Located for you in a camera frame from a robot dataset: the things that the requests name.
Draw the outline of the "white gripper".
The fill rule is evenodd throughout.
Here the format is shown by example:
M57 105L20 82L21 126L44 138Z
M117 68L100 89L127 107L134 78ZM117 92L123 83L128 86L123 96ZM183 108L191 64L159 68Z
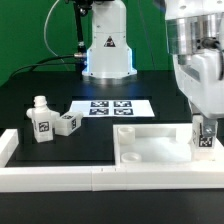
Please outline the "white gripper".
M214 137L217 118L224 117L224 78L219 79L220 57L217 51L204 50L187 58L186 65L173 56L178 88L207 118L202 121L202 134Z

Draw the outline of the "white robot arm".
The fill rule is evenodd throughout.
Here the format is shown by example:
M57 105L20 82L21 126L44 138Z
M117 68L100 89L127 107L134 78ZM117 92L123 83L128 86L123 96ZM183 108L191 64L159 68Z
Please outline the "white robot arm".
M177 85L202 135L213 137L224 118L224 0L153 0L165 12L168 52ZM92 3L92 45L87 50L87 81L118 83L137 74L126 42L126 7L121 0Z

